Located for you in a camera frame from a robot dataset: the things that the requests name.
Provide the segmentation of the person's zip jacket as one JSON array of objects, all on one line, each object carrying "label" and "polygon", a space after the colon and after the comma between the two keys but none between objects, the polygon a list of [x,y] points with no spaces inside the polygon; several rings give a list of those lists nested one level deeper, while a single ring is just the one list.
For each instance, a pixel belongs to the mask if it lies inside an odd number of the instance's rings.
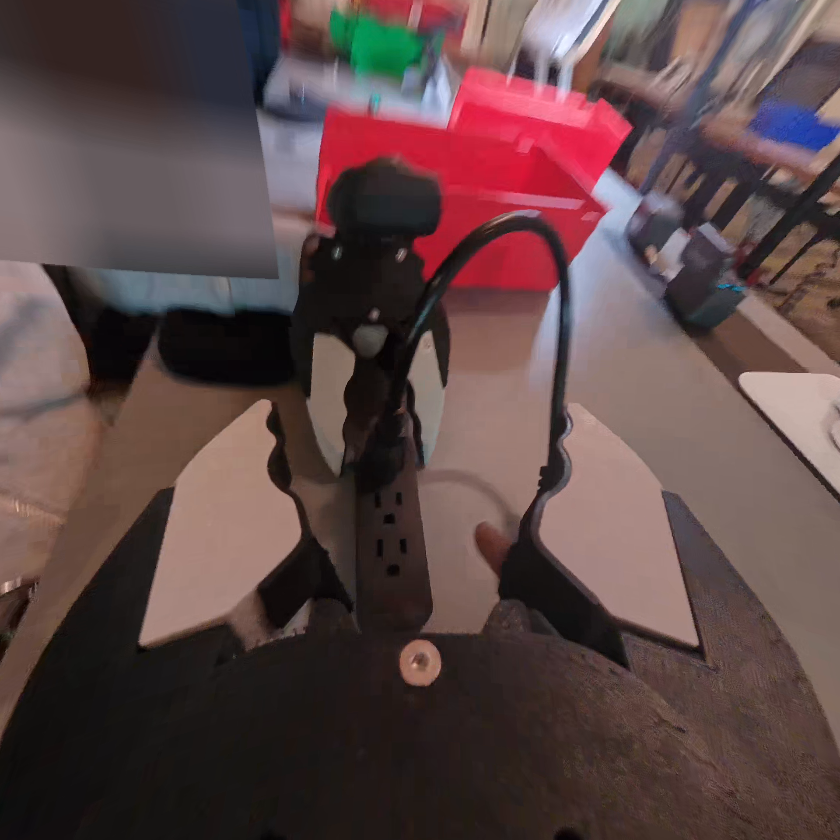
[{"label": "person's zip jacket", "polygon": [[44,568],[102,438],[88,357],[58,290],[1,263],[1,582]]}]

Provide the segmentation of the black power strip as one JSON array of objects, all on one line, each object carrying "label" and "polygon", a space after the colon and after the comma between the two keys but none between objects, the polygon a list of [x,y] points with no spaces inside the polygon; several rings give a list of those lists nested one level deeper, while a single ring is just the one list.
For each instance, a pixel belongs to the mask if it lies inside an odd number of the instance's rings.
[{"label": "black power strip", "polygon": [[389,484],[357,491],[355,620],[363,634],[416,634],[434,609],[417,463],[407,455]]}]

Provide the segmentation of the small green bin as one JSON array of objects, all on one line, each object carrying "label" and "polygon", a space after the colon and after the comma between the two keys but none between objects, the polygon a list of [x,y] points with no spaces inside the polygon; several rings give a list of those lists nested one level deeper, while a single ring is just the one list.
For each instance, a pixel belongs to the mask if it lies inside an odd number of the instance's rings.
[{"label": "small green bin", "polygon": [[413,29],[337,7],[329,17],[329,37],[334,53],[356,74],[394,79],[423,64],[428,43],[426,36]]}]

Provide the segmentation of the white board stand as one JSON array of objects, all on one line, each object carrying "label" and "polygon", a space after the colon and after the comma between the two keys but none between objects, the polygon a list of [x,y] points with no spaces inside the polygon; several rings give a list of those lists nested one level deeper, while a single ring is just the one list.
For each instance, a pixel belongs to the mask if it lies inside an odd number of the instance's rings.
[{"label": "white board stand", "polygon": [[839,378],[744,372],[738,388],[835,498],[839,498]]}]

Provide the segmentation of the black power plug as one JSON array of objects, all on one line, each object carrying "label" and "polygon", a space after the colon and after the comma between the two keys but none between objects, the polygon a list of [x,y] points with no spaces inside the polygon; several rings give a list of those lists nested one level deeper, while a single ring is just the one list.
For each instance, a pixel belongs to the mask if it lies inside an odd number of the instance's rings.
[{"label": "black power plug", "polygon": [[395,481],[408,467],[425,466],[422,439],[409,413],[380,418],[373,424],[354,469],[358,494],[372,494]]}]

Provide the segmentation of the person's left forearm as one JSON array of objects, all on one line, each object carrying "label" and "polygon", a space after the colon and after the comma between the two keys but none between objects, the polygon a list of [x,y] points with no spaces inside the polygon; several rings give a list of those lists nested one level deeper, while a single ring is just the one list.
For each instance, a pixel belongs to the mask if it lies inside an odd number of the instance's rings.
[{"label": "person's left forearm", "polygon": [[130,316],[159,316],[176,309],[219,316],[289,314],[298,298],[298,281],[291,276],[261,279],[90,268],[75,268],[74,273],[90,294]]}]

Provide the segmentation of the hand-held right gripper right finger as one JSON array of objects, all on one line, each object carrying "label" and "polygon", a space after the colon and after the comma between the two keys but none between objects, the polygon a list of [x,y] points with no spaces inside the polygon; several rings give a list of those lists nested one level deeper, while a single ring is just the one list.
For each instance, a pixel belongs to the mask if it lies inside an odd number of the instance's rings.
[{"label": "hand-held right gripper right finger", "polygon": [[569,405],[568,418],[560,472],[542,469],[501,566],[500,599],[620,666],[629,666],[626,635],[697,655],[700,632],[663,487],[581,404]]}]

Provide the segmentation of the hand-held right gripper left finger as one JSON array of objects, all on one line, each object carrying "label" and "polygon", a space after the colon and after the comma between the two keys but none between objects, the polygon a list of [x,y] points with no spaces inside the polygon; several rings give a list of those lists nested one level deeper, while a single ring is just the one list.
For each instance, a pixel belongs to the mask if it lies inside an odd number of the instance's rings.
[{"label": "hand-held right gripper left finger", "polygon": [[222,627],[244,648],[297,635],[310,607],[278,625],[258,584],[310,534],[355,597],[354,499],[322,462],[302,400],[259,400],[175,480],[140,630],[142,648]]}]

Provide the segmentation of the nested red plastic bins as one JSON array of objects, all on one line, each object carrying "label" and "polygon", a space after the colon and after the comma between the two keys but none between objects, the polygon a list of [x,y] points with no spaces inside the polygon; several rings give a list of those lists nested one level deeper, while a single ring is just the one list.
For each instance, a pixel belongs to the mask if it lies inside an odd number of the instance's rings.
[{"label": "nested red plastic bins", "polygon": [[607,101],[480,67],[465,72],[447,127],[460,134],[529,141],[589,190],[632,130]]}]

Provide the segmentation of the blue plastic bin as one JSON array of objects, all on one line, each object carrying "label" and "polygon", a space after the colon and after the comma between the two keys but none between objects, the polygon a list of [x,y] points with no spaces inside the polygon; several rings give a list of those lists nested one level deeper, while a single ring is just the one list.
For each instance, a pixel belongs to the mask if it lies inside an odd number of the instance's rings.
[{"label": "blue plastic bin", "polygon": [[749,130],[778,144],[819,152],[835,141],[838,123],[824,121],[818,111],[788,101],[765,101],[749,122]]}]

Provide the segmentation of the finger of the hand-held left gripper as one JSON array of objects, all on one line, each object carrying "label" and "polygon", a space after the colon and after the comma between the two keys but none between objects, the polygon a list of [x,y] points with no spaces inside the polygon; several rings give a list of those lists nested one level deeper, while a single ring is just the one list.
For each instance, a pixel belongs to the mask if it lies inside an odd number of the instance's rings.
[{"label": "finger of the hand-held left gripper", "polygon": [[429,465],[445,408],[449,331],[427,330],[416,347],[407,379],[407,407],[420,463]]},{"label": "finger of the hand-held left gripper", "polygon": [[344,394],[354,373],[354,352],[339,338],[315,333],[312,344],[308,414],[322,459],[340,477],[345,456],[344,424],[348,416]]}]

